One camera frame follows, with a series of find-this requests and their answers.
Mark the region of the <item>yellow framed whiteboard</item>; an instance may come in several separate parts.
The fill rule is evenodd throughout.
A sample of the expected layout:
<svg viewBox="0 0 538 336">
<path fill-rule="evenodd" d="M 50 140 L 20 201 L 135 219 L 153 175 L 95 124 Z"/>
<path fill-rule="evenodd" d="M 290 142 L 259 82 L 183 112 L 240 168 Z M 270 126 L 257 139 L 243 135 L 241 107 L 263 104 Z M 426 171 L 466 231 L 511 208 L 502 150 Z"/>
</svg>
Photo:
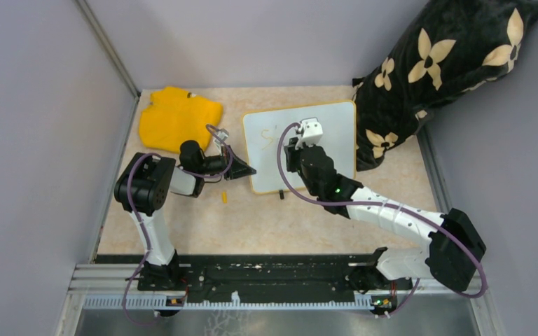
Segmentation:
<svg viewBox="0 0 538 336">
<path fill-rule="evenodd" d="M 278 153 L 288 182 L 297 190 L 305 189 L 298 174 L 286 170 L 285 152 L 279 140 L 288 125 L 308 118 L 316 118 L 322 126 L 323 135 L 318 145 L 334 161 L 335 169 L 347 177 L 355 177 L 356 107 L 353 101 L 252 111 L 242 117 L 242 125 L 247 162 L 256 170 L 256 174 L 250 176 L 254 193 L 262 195 L 288 190 L 278 170 Z"/>
</svg>

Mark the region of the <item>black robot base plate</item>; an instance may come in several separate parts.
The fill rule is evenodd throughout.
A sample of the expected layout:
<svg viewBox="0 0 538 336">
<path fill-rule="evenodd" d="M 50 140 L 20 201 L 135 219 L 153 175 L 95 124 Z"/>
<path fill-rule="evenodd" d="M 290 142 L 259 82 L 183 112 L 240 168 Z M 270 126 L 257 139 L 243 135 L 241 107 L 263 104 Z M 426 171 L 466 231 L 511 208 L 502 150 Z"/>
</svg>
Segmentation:
<svg viewBox="0 0 538 336">
<path fill-rule="evenodd" d="M 319 255 L 178 255 L 189 303 L 225 303 L 237 293 L 245 304 L 352 302 L 355 294 L 409 290 L 405 278 L 386 279 L 376 268 L 384 252 Z"/>
</svg>

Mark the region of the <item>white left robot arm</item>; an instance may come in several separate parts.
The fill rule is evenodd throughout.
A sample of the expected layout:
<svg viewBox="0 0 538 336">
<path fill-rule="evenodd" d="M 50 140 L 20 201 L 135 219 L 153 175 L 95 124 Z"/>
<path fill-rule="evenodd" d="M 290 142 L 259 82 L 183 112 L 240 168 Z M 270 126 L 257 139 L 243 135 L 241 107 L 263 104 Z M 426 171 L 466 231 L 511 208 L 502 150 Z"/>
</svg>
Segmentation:
<svg viewBox="0 0 538 336">
<path fill-rule="evenodd" d="M 178 159 L 136 153 L 118 178 L 114 198 L 130 213 L 145 250 L 139 290 L 172 290 L 184 276 L 162 210 L 170 193 L 198 197 L 207 179 L 230 181 L 256 174 L 229 145 L 221 144 L 219 150 L 206 156 L 197 141 L 188 140 L 180 145 Z"/>
</svg>

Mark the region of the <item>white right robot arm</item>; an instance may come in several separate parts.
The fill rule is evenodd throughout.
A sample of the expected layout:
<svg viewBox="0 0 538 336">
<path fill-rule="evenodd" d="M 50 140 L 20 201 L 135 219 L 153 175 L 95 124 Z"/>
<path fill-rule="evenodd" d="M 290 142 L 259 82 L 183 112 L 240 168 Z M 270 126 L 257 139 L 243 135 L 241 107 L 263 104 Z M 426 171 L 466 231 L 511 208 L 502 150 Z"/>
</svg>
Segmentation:
<svg viewBox="0 0 538 336">
<path fill-rule="evenodd" d="M 337 172 L 321 146 L 297 146 L 297 141 L 291 138 L 282 147 L 278 167 L 301 178 L 310 194 L 306 201 L 331 214 L 376 224 L 415 244 L 406 250 L 380 249 L 376 263 L 366 270 L 372 287 L 385 288 L 400 278 L 427 278 L 466 297 L 479 275 L 486 289 L 481 261 L 487 247 L 465 212 L 425 211 L 383 197 Z"/>
</svg>

